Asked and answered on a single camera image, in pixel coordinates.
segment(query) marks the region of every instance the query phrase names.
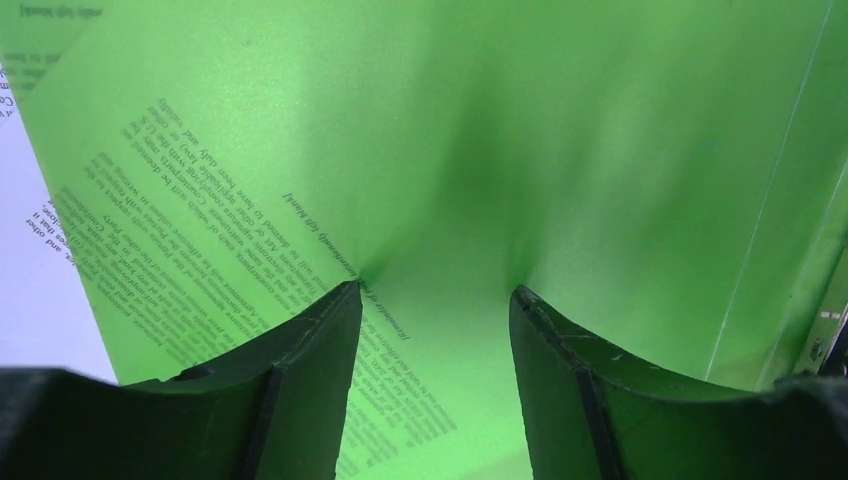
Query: black plastic part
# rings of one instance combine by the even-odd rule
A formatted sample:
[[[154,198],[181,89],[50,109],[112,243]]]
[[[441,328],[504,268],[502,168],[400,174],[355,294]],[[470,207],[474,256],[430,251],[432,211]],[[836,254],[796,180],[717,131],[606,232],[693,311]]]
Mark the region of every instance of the black plastic part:
[[[345,282],[166,382],[0,369],[0,478],[335,478],[361,318]]]
[[[629,354],[525,287],[511,298],[510,335],[536,480],[844,475],[844,378],[719,387]]]

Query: white line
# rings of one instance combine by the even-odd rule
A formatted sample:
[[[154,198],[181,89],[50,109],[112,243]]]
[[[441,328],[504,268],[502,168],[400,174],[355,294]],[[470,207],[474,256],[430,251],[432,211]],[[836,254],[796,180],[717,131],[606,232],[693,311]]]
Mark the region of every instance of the white line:
[[[816,240],[813,242],[813,246],[810,248],[810,251],[807,253],[807,259],[804,261],[804,265],[801,267],[801,274],[795,281],[795,286],[793,290],[798,288],[798,284],[804,281],[806,277],[807,267],[810,265],[810,252],[815,252],[818,247],[819,241],[821,240],[822,235],[824,234],[825,229],[827,228],[828,220],[831,217],[831,207],[833,206],[833,202],[836,200],[836,193],[839,191],[839,187],[842,185],[842,181],[845,179],[845,175],[848,174],[848,160],[845,160],[845,165],[842,166],[842,173],[839,175],[839,181],[836,182],[836,187],[833,189],[833,195],[830,196],[830,202],[827,204],[827,209],[825,210],[824,218],[822,219],[821,225],[819,225],[818,234],[816,234]],[[789,327],[789,320],[791,318],[791,309],[787,308],[786,314],[783,316],[783,320],[781,322],[780,333],[777,338],[774,340],[774,344],[771,346],[771,352],[769,352],[768,359],[766,363],[763,364],[763,369],[760,371],[760,376],[757,379],[757,390],[759,390],[763,384],[763,379],[765,378],[766,371],[768,371],[769,366],[771,365],[772,359],[774,358],[775,352],[777,352],[777,347],[780,344],[780,341],[783,339],[783,334],[786,332],[786,329]]]
[[[821,44],[821,39],[824,36],[824,30],[827,27],[828,20],[830,19],[830,11],[833,10],[833,1],[834,0],[830,0],[828,2],[827,12],[824,14],[824,20],[822,20],[822,25],[819,29],[819,36],[816,38],[816,43],[813,46],[813,53],[810,55],[810,60],[807,62],[807,70],[804,72],[804,77],[801,80],[801,86],[798,88],[798,95],[795,96],[795,104],[792,106],[792,113],[789,115],[789,122],[786,124],[786,130],[783,132],[783,140],[780,143],[780,150],[777,152],[777,158],[775,159],[774,167],[771,170],[771,177],[769,178],[769,183],[766,187],[766,193],[763,196],[762,203],[760,204],[760,213],[757,215],[757,221],[754,224],[754,231],[751,232],[751,239],[748,242],[748,249],[745,251],[745,257],[742,259],[742,267],[739,269],[739,276],[736,277],[736,284],[733,286],[733,292],[730,294],[730,301],[727,304],[727,310],[724,313],[724,319],[722,320],[721,328],[718,331],[718,337],[716,338],[716,344],[713,348],[713,354],[710,357],[710,363],[707,365],[707,373],[704,375],[704,380],[708,380],[710,377],[713,362],[715,362],[716,353],[718,353],[718,345],[721,343],[722,336],[724,335],[724,329],[727,327],[727,320],[730,318],[730,311],[733,309],[733,303],[736,301],[736,292],[739,290],[739,285],[742,283],[742,277],[745,273],[745,269],[748,267],[748,260],[751,257],[751,251],[754,247],[754,239],[756,239],[757,232],[760,229],[760,221],[763,218],[763,211],[766,208],[766,203],[768,202],[768,197],[771,193],[771,187],[774,184],[775,177],[777,176],[777,169],[780,166],[781,160],[783,160],[783,152],[786,150],[786,144],[789,140],[789,131],[792,130],[792,123],[795,121],[795,114],[798,112],[798,105],[801,103],[801,96],[804,94],[804,89],[807,86],[807,79],[810,76],[810,71],[813,69],[813,61],[819,51],[819,44]]]

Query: black object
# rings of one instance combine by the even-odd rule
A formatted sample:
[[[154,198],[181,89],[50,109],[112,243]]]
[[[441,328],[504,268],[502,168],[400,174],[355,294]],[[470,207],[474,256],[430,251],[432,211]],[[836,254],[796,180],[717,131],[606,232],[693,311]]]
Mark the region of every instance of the black object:
[[[843,478],[848,380],[752,394],[657,367],[526,287],[510,336],[536,480]]]
[[[166,382],[2,369],[0,478],[335,478],[361,318],[346,282]]]

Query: green paper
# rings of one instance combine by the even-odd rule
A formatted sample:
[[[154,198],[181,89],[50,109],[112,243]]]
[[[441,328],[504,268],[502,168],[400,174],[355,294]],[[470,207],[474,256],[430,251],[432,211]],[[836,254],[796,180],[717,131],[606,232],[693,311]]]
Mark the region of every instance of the green paper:
[[[846,21],[825,0],[133,2],[22,113],[121,382],[361,278],[340,478],[522,478],[519,283],[686,375],[791,369],[848,214]]]
[[[22,102],[103,13],[106,0],[18,0],[0,5],[0,64]]]

